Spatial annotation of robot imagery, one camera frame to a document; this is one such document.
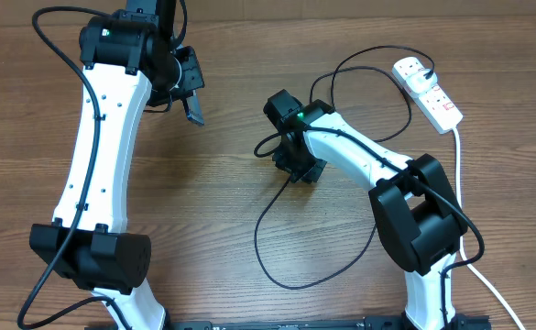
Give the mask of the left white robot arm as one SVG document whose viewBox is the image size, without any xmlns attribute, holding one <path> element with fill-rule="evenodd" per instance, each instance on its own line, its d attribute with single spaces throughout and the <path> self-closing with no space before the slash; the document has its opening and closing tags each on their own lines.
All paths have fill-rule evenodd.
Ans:
<svg viewBox="0 0 536 330">
<path fill-rule="evenodd" d="M 168 329 L 170 315 L 148 280 L 151 241 L 127 230 L 127 186 L 141 117 L 181 102 L 203 124 L 195 51 L 184 44 L 184 1 L 130 1 L 107 14 L 90 11 L 71 64 L 83 104 L 71 168 L 49 224 L 35 224 L 31 249 L 46 273 L 73 281 L 102 303 L 118 329 Z"/>
</svg>

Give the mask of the blue Galaxy smartphone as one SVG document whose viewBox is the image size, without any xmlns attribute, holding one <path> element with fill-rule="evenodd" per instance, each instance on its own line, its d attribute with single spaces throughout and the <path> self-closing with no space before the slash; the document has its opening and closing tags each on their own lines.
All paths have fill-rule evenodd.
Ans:
<svg viewBox="0 0 536 330">
<path fill-rule="evenodd" d="M 182 100 L 186 118 L 193 124 L 202 127 L 204 119 L 200 100 L 195 91 L 192 91 L 189 96 Z"/>
</svg>

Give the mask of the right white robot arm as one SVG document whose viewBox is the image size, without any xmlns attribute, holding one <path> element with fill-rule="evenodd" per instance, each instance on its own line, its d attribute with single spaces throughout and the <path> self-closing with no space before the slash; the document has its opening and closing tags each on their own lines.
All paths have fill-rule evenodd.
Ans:
<svg viewBox="0 0 536 330">
<path fill-rule="evenodd" d="M 468 224 L 440 162 L 380 146 L 321 100 L 282 90 L 263 112 L 281 138 L 269 154 L 291 182 L 317 182 L 331 163 L 368 192 L 382 246 L 405 272 L 408 327 L 455 329 L 449 268 Z"/>
</svg>

